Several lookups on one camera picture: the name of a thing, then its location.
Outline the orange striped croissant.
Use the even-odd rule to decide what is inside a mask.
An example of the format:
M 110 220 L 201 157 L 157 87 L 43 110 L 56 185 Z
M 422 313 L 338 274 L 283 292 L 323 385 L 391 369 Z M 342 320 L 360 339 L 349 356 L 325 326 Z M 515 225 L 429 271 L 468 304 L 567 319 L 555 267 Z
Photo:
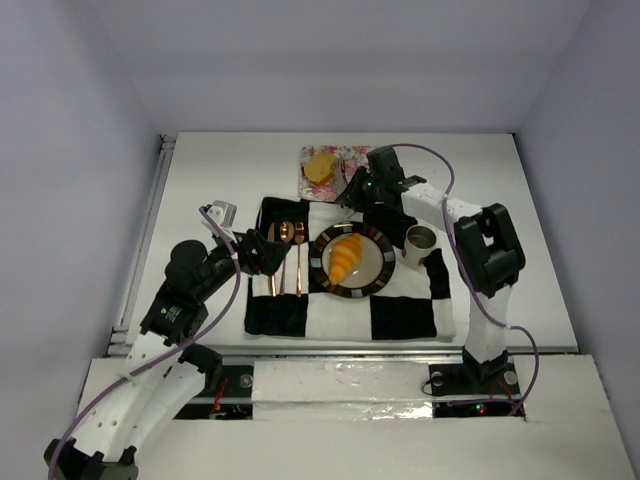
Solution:
M 332 285 L 340 284 L 359 266 L 362 259 L 362 240 L 358 233 L 344 236 L 332 247 L 328 278 Z

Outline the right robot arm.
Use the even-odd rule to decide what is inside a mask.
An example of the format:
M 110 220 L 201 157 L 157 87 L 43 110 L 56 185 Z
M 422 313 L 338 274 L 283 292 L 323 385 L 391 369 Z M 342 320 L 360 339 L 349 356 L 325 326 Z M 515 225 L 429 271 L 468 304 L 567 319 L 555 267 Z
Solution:
M 439 190 L 420 176 L 407 176 L 396 154 L 398 147 L 419 149 L 442 161 L 449 172 L 446 188 Z M 482 207 L 455 198 L 453 165 L 432 148 L 396 143 L 366 157 L 368 165 L 356 170 L 337 203 L 361 213 L 384 205 L 446 234 L 470 296 L 459 375 L 476 384 L 499 375 L 508 363 L 506 333 L 526 331 L 506 319 L 513 287 L 526 264 L 508 209 L 500 203 Z

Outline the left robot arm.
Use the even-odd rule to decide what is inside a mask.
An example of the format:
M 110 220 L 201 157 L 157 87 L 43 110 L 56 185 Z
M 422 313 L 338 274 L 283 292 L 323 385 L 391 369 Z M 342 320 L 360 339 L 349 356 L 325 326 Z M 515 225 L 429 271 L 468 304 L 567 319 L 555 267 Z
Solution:
M 288 251 L 254 229 L 218 238 L 213 250 L 198 240 L 177 244 L 117 379 L 47 447 L 49 478 L 137 478 L 174 416 L 223 379 L 221 355 L 196 342 L 212 325 L 206 301 L 242 274 L 275 273 Z

